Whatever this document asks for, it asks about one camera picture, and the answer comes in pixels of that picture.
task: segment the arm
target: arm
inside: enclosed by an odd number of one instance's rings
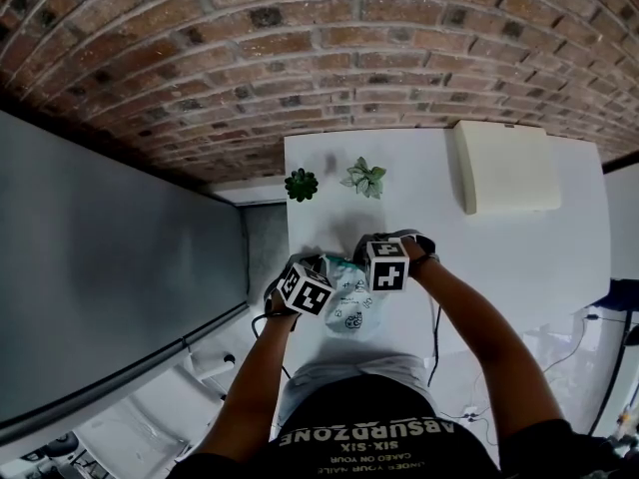
[[[284,306],[276,293],[274,310]],[[267,319],[231,385],[227,400],[198,453],[213,453],[244,462],[269,442],[280,393],[284,352],[297,316]]]
[[[412,239],[402,243],[411,260],[423,255]],[[423,262],[414,277],[479,360],[500,440],[537,422],[563,418],[539,365],[486,298],[436,260]]]

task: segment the small green plant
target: small green plant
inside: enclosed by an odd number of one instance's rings
[[[313,194],[318,191],[318,180],[312,172],[305,172],[304,169],[297,169],[291,172],[291,177],[284,180],[290,199],[297,199],[301,203],[304,199],[309,201]]]
[[[386,169],[373,167],[369,170],[366,160],[359,157],[354,167],[347,169],[347,171],[348,177],[341,180],[345,187],[355,187],[355,191],[358,194],[363,194],[366,198],[379,199],[383,193],[381,178],[386,174]]]

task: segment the brick wall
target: brick wall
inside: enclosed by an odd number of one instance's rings
[[[639,149],[639,0],[0,0],[3,105],[162,175],[282,174],[283,136],[543,126]]]

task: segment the gray wall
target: gray wall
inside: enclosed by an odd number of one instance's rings
[[[612,277],[639,280],[639,164],[603,179],[610,212]]]
[[[239,212],[0,113],[0,425],[246,299]]]

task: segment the white plastic bag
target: white plastic bag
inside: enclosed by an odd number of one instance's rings
[[[327,333],[354,340],[371,338],[381,323],[385,295],[368,292],[364,272],[352,262],[334,255],[322,258],[326,276],[336,289],[323,311]]]

